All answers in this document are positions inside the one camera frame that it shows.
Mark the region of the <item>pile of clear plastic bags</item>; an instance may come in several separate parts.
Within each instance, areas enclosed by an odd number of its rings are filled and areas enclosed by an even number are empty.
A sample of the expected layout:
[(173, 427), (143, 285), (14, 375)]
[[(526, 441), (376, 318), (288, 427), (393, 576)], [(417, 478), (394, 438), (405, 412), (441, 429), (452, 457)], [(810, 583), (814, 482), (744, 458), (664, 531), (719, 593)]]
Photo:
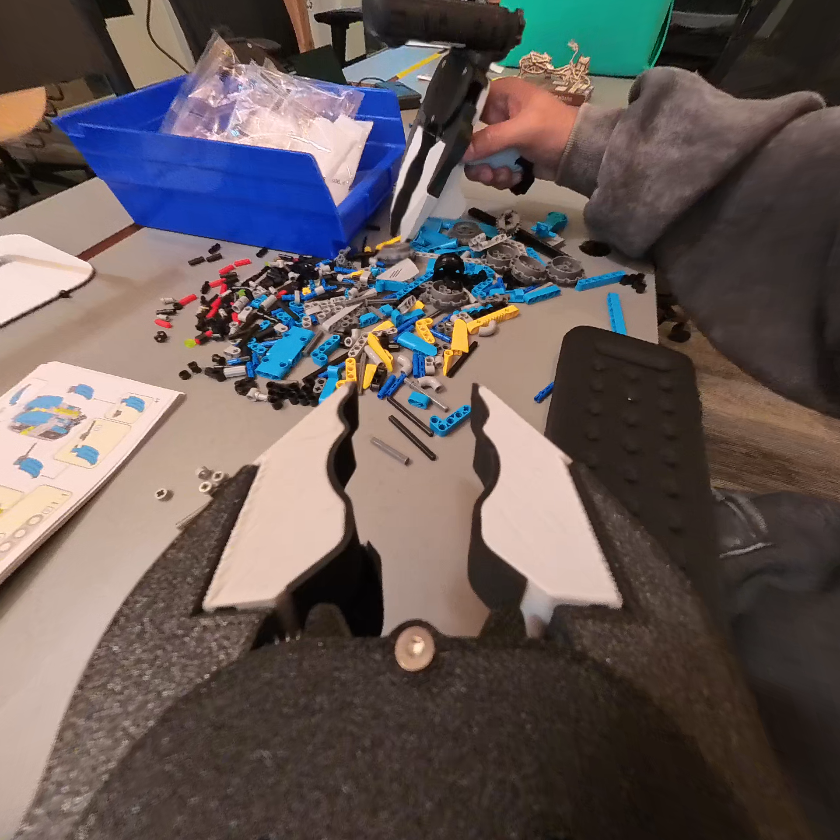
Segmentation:
[(373, 129), (364, 92), (248, 64), (217, 32), (165, 114), (163, 133), (310, 154), (333, 202), (350, 193)]

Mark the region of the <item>instruction booklet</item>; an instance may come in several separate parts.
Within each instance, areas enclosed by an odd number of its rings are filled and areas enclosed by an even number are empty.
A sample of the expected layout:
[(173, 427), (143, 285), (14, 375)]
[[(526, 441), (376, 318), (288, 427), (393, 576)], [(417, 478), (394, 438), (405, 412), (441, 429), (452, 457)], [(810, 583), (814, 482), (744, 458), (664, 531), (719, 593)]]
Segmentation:
[(1, 582), (85, 505), (183, 394), (51, 361), (1, 399)]

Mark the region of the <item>person's right hand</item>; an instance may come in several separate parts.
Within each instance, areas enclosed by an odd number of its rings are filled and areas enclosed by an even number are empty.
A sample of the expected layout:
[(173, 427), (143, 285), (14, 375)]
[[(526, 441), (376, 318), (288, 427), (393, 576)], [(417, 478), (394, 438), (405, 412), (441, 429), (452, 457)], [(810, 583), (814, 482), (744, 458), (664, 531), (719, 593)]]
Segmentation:
[(512, 189), (521, 174), (478, 161), (513, 149), (532, 163), (537, 179), (556, 182), (578, 115), (578, 108), (524, 79), (492, 81), (480, 118), (484, 128), (474, 131), (465, 153), (466, 179), (498, 190)]

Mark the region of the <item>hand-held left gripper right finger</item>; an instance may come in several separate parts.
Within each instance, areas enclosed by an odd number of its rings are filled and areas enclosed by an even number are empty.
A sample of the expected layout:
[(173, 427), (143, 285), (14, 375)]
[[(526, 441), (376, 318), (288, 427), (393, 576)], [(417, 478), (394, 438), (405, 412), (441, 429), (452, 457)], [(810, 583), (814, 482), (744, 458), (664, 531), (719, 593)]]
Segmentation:
[(558, 606), (618, 610), (623, 597), (575, 485), (572, 459), (485, 385), (471, 396), (474, 471), (468, 575), (491, 610), (517, 607), (527, 635)]

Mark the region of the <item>black studded plate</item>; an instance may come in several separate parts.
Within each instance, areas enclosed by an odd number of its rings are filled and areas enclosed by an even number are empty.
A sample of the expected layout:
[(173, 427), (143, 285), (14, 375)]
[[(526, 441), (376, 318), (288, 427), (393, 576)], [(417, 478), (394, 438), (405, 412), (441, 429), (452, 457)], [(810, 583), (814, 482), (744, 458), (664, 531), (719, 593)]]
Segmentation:
[(546, 437), (590, 470), (687, 575), (708, 571), (712, 494), (695, 369), (656, 343), (563, 337)]

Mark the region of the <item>person's right forearm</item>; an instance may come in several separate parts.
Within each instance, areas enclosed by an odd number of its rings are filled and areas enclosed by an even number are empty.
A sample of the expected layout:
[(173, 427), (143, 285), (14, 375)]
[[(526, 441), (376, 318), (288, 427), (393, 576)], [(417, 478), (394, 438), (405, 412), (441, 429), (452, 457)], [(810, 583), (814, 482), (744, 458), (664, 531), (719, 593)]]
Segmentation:
[(624, 108), (584, 105), (556, 182), (591, 234), (648, 259), (745, 374), (839, 414), (839, 108), (735, 98), (657, 67)]

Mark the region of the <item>light blue rectangular panel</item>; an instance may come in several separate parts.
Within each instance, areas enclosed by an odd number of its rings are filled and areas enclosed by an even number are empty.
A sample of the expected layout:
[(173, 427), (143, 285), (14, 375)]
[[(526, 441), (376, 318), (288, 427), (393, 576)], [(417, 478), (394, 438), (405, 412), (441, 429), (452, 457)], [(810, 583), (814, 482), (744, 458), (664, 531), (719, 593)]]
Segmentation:
[(255, 368), (256, 374), (272, 381), (283, 380), (297, 365), (314, 336), (315, 332), (310, 329), (289, 327), (270, 345), (266, 355)]

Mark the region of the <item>green panel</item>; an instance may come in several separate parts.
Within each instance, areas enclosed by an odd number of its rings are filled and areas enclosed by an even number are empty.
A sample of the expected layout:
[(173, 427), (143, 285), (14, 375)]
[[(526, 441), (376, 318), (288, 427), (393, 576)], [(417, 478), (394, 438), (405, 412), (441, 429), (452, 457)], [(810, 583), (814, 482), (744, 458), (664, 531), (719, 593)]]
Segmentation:
[(520, 46), (501, 62), (518, 68), (531, 51), (551, 56), (557, 67), (572, 57), (574, 41), (591, 60), (591, 74), (635, 77), (653, 67), (669, 30), (672, 1), (500, 1), (520, 8), (526, 27)]

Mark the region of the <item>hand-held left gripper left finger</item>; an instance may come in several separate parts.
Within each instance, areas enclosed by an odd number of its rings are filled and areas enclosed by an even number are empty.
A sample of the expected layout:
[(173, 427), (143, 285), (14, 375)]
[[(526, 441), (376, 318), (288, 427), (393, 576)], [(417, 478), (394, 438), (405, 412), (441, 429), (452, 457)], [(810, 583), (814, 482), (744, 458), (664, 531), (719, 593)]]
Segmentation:
[(346, 487), (356, 463), (355, 384), (340, 385), (257, 458), (203, 610), (306, 617), (320, 603), (382, 617), (382, 562), (359, 539)]

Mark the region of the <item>wooden model kit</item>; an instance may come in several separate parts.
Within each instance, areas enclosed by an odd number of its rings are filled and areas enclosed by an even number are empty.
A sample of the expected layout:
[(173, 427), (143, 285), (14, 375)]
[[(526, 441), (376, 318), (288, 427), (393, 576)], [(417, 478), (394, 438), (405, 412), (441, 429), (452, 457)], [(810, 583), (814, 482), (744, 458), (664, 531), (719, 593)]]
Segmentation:
[(555, 66), (550, 54), (532, 50), (518, 63), (518, 76), (538, 81), (553, 96), (573, 107), (580, 107), (592, 98), (594, 85), (591, 75), (591, 58), (583, 56), (578, 42), (571, 39), (568, 47), (571, 58)]

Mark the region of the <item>pile of toy building pieces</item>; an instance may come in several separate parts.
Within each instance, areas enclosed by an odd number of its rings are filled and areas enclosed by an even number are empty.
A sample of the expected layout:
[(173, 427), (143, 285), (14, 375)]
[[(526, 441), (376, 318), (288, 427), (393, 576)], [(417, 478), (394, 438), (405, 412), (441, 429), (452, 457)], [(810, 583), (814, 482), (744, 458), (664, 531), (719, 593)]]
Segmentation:
[[(527, 227), (514, 210), (493, 216), (470, 208), (458, 217), (450, 236), (461, 248), (419, 253), (398, 238), (343, 248), (336, 257), (317, 259), (279, 254), (249, 276), (252, 259), (221, 267), (198, 294), (164, 297), (155, 313), (155, 343), (171, 338), (173, 318), (196, 306), (193, 350), (219, 342), (208, 364), (186, 363), (179, 378), (204, 375), (232, 382), (236, 393), (280, 410), (316, 407), (340, 385), (395, 404), (408, 388), (409, 405), (436, 405), (443, 415), (417, 422), (428, 435), (443, 437), (461, 425), (465, 408), (450, 412), (432, 398), (491, 336), (522, 308), (575, 292), (608, 289), (606, 309), (612, 331), (626, 333), (621, 293), (648, 289), (645, 273), (611, 269), (587, 272), (568, 255), (561, 237), (568, 218), (549, 213)], [(259, 377), (256, 366), (289, 327), (315, 332), (286, 378)]]

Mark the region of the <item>blue plastic bin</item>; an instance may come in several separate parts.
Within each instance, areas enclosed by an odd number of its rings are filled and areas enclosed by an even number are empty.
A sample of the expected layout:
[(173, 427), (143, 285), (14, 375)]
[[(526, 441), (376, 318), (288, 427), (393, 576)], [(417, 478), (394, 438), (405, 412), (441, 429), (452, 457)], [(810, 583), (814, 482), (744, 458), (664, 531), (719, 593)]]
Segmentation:
[(405, 150), (393, 92), (361, 90), (359, 115), (373, 127), (350, 193), (336, 205), (309, 154), (162, 133), (184, 78), (54, 120), (136, 224), (333, 257), (390, 199)]

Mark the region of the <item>grey desk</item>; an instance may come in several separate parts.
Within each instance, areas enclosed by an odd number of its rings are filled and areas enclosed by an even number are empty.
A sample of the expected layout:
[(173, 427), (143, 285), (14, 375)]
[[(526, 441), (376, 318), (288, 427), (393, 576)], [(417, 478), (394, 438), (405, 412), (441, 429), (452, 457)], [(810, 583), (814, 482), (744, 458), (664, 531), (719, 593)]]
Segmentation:
[[(181, 381), (194, 311), (155, 343), (163, 297), (183, 297), (217, 267), (190, 267), (209, 239), (130, 227), (101, 181), (91, 181), (3, 220), (21, 233), (75, 249), (96, 275), (71, 298), (2, 328), (2, 391), (40, 364), (61, 361), (176, 389), (183, 400), (143, 447), (54, 537), (2, 585), (2, 838), (16, 834), (81, 672), (112, 616), (175, 537), (175, 524), (204, 502), (196, 468), (233, 474), (308, 411), (274, 411), (205, 376)], [(348, 486), (362, 541), (381, 555), (384, 631), (419, 618), (447, 635), (475, 635), (487, 610), (469, 586), (469, 515), (481, 489), (469, 429), (435, 439), (433, 463), (388, 423), (388, 406), (360, 399)], [(409, 455), (403, 466), (371, 444)], [(158, 501), (154, 492), (173, 497)]]

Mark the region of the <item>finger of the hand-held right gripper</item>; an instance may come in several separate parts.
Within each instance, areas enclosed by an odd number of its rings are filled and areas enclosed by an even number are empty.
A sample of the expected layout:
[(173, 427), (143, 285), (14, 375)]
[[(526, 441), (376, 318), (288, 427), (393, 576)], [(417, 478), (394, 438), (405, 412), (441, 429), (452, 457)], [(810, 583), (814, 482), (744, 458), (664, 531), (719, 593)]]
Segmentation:
[(453, 152), (443, 140), (439, 140), (427, 155), (418, 184), (421, 200), (419, 227), (430, 217), (455, 218), (466, 209), (463, 188), (465, 165), (455, 162)]
[(408, 238), (416, 231), (417, 221), (429, 196), (443, 155), (443, 141), (434, 131), (415, 121), (407, 139), (392, 198), (390, 234)]

